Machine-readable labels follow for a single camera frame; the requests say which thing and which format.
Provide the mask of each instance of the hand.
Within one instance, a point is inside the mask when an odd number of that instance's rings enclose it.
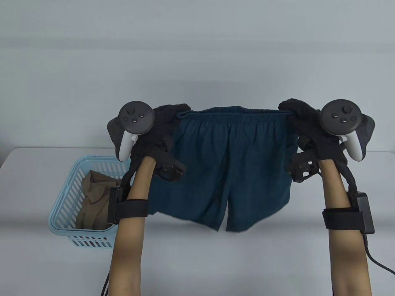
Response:
[[[339,138],[321,127],[319,110],[296,99],[286,100],[280,103],[278,108],[294,113],[287,117],[287,121],[299,136],[298,145],[303,151],[314,149],[317,159],[333,159],[347,163]]]
[[[155,123],[146,134],[140,135],[133,146],[132,154],[146,155],[158,142],[164,141],[165,137],[172,136],[180,119],[176,117],[179,112],[189,111],[191,108],[187,104],[165,105],[154,109]],[[165,150],[170,150],[169,144],[165,143]]]

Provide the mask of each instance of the folded clothing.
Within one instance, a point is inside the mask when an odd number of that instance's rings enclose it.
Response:
[[[227,231],[241,232],[284,207],[297,151],[290,113],[242,107],[187,111],[171,154],[187,166],[178,182],[151,182],[150,214],[161,212],[218,230],[228,204]]]
[[[104,230],[107,222],[110,188],[121,184],[121,179],[114,179],[93,170],[82,180],[84,200],[78,212],[75,227],[78,229]]]

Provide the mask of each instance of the white wall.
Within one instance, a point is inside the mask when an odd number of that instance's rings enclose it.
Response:
[[[0,163],[18,146],[112,147],[131,100],[315,108],[354,100],[395,150],[394,1],[2,0]]]

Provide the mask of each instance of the white table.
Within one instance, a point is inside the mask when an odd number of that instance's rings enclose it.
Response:
[[[79,248],[52,234],[47,218],[75,160],[112,149],[19,148],[0,169],[0,295],[100,295],[111,250]],[[395,268],[395,155],[369,152],[350,161],[368,194],[375,259]],[[250,230],[219,232],[162,214],[147,218],[143,295],[330,295],[321,180],[293,184],[291,201]],[[375,296],[395,277],[370,264]]]

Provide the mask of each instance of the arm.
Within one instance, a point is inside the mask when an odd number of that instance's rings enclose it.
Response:
[[[148,199],[155,165],[153,158],[143,159],[127,199]],[[144,222],[144,217],[127,218],[119,222],[110,267],[109,295],[111,296],[140,296]]]
[[[349,208],[350,202],[333,160],[320,161],[326,208]],[[329,230],[331,277],[335,296],[371,296],[368,263],[358,230]]]

